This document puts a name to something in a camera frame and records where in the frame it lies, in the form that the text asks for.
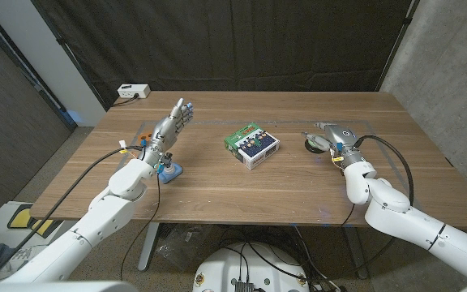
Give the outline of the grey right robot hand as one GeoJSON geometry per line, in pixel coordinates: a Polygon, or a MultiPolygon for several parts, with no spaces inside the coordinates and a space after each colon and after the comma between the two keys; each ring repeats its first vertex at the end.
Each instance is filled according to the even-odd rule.
{"type": "Polygon", "coordinates": [[[332,162],[341,170],[354,162],[362,161],[362,155],[356,149],[357,136],[348,128],[335,123],[317,122],[316,127],[324,135],[303,132],[305,147],[313,153],[329,152],[332,162]]]}

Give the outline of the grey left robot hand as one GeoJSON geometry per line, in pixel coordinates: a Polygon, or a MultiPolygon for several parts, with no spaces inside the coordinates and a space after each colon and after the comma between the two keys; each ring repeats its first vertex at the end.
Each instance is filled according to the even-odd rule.
{"type": "Polygon", "coordinates": [[[144,151],[143,162],[156,168],[163,154],[176,143],[178,134],[193,118],[193,109],[191,103],[185,104],[183,98],[179,99],[170,114],[161,119],[154,127],[151,139],[144,151]]]}

